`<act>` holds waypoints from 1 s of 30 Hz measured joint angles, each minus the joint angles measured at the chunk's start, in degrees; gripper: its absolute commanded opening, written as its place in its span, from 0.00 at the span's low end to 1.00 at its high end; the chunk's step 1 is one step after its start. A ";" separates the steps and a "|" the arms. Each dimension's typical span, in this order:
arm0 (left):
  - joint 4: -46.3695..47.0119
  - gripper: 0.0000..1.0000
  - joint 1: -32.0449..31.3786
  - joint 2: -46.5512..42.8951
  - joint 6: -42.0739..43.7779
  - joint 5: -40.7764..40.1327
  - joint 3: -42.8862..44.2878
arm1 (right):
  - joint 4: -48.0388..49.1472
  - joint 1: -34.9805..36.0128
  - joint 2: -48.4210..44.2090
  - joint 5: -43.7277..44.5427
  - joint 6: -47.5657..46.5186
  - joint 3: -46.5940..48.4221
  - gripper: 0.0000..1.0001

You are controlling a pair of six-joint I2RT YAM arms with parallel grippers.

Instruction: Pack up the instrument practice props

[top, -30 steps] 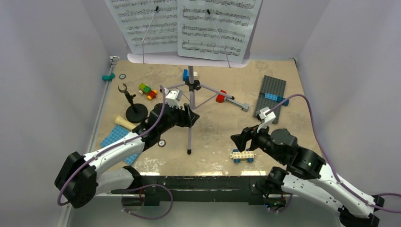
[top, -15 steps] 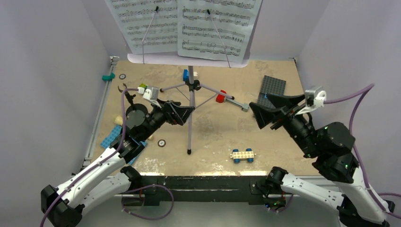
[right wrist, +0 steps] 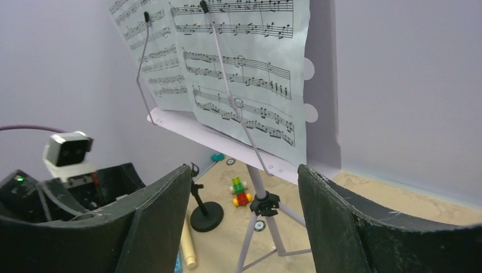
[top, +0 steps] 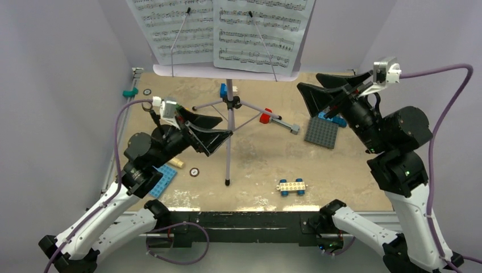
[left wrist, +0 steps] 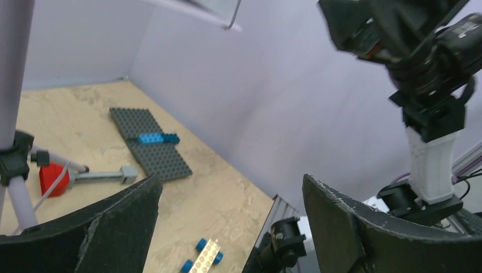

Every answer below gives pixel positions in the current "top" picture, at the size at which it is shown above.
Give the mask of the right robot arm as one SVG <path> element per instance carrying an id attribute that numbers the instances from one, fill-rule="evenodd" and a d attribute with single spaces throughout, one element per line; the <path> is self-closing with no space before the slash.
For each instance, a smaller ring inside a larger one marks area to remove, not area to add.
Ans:
<path id="1" fill-rule="evenodd" d="M 341 115 L 349 128 L 373 155 L 367 164 L 398 217 L 401 231 L 385 229 L 334 200 L 323 206 L 309 225 L 316 233 L 345 231 L 374 249 L 390 272 L 457 271 L 461 254 L 443 241 L 429 207 L 429 177 L 416 150 L 433 135 L 426 114 L 406 106 L 386 116 L 362 93 L 371 87 L 370 73 L 357 76 L 317 74 L 319 85 L 299 83 L 312 117 L 322 111 L 331 118 Z"/>

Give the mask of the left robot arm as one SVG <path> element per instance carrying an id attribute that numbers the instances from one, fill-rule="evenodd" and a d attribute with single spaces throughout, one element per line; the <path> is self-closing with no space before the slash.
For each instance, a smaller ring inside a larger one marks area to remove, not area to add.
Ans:
<path id="1" fill-rule="evenodd" d="M 136 133 L 129 140 L 118 177 L 99 200 L 73 225 L 58 235 L 46 235 L 39 247 L 48 257 L 49 267 L 58 272 L 93 272 L 109 254 L 142 233 L 161 233 L 169 227 L 170 211 L 160 201 L 151 200 L 128 221 L 118 218 L 145 197 L 163 178 L 160 168 L 187 148 L 213 154 L 232 136 L 231 130 L 218 130 L 220 117 L 198 115 L 179 107 L 173 122 Z"/>

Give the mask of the sheet music page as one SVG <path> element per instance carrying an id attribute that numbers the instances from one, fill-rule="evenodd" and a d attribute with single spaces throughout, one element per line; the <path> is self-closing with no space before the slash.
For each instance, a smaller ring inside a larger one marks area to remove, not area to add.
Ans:
<path id="1" fill-rule="evenodd" d="M 214 66 L 291 75 L 314 4 L 214 1 Z"/>
<path id="2" fill-rule="evenodd" d="M 212 1 L 133 0 L 127 4 L 158 64 L 213 62 Z"/>

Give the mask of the cream toy microphone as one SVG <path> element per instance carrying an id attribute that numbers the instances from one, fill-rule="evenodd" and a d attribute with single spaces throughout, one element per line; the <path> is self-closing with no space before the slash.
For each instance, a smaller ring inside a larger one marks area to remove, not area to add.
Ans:
<path id="1" fill-rule="evenodd" d="M 179 169 L 183 169 L 185 167 L 185 163 L 178 158 L 172 158 L 167 163 Z"/>

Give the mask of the black microphone stand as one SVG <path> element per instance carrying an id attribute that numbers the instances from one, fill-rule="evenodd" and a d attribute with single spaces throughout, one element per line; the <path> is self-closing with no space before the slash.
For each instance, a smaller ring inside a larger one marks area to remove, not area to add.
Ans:
<path id="1" fill-rule="evenodd" d="M 148 112 L 149 115 L 151 116 L 151 119 L 153 120 L 154 124 L 156 125 L 156 129 L 154 130 L 154 133 L 156 133 L 156 136 L 160 139 L 164 138 L 164 130 L 161 125 L 161 116 L 157 114 L 154 109 L 153 109 L 153 104 L 151 102 L 142 102 L 142 109 L 145 112 Z"/>

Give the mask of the lilac music stand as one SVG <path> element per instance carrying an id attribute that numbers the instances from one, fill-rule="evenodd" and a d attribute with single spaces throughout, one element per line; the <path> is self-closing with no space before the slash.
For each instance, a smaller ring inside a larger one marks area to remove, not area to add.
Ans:
<path id="1" fill-rule="evenodd" d="M 302 51 L 302 42 L 298 55 Z M 293 78 L 293 72 L 289 76 L 277 75 L 275 73 L 250 72 L 236 69 L 217 68 L 211 63 L 179 64 L 179 65 L 154 65 L 154 71 L 161 76 L 172 77 L 202 77 L 202 78 L 223 78 L 228 88 L 227 96 L 221 99 L 221 103 L 227 107 L 227 127 L 235 129 L 235 109 L 243 105 L 243 101 L 233 96 L 233 80 L 268 80 L 288 81 Z"/>

